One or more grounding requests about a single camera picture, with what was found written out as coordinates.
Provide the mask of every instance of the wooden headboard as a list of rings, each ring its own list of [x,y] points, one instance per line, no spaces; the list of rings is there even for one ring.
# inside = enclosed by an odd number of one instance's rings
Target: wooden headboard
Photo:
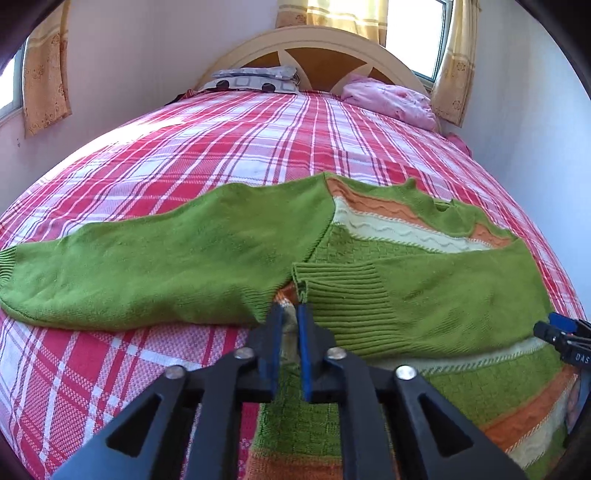
[[[216,70],[280,65],[296,67],[302,91],[340,95],[346,75],[354,72],[428,96],[418,77],[377,43],[336,28],[309,25],[278,28],[244,42],[216,61],[196,87],[211,80]]]

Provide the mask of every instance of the red and white plaid blanket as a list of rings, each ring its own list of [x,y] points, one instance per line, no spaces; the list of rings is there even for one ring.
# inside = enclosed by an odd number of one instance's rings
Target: red and white plaid blanket
[[[99,137],[29,188],[0,218],[0,249],[88,222],[167,212],[228,182],[268,185],[332,171],[376,185],[418,179],[483,208],[524,238],[557,312],[583,318],[540,231],[482,167],[432,132],[328,94],[207,93]],[[240,346],[244,329],[171,324],[121,333],[33,328],[0,312],[0,429],[47,479],[167,365],[196,369]],[[241,472],[256,406],[242,422]]]

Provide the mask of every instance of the bed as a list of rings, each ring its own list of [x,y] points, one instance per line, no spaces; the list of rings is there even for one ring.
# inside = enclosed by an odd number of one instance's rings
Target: bed
[[[513,198],[436,132],[345,105],[351,71],[426,93],[385,49],[353,34],[291,27],[254,38],[217,69],[292,65],[297,96],[189,92],[85,145],[0,217],[0,249],[55,239],[88,222],[167,212],[229,182],[275,184],[331,171],[376,185],[415,177],[421,190],[481,207],[525,239],[557,312],[583,318],[568,276]],[[33,478],[48,478],[168,365],[214,363],[247,330],[171,323],[128,332],[33,328],[0,310],[0,430]],[[245,473],[256,406],[243,413]]]

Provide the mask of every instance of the yellow curtain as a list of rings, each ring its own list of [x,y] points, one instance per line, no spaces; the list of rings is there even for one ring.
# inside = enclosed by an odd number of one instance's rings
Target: yellow curtain
[[[25,135],[35,135],[72,114],[66,77],[69,9],[66,0],[27,40],[22,84]]]
[[[279,0],[276,27],[322,25],[386,45],[388,0]]]
[[[459,127],[472,90],[479,14],[478,0],[454,1],[445,56],[431,91],[433,111]]]

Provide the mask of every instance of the window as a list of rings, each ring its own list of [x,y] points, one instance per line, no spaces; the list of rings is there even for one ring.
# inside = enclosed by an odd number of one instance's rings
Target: window
[[[21,47],[0,75],[0,119],[22,107],[22,55]]]
[[[432,87],[447,43],[453,0],[389,0],[386,49]]]

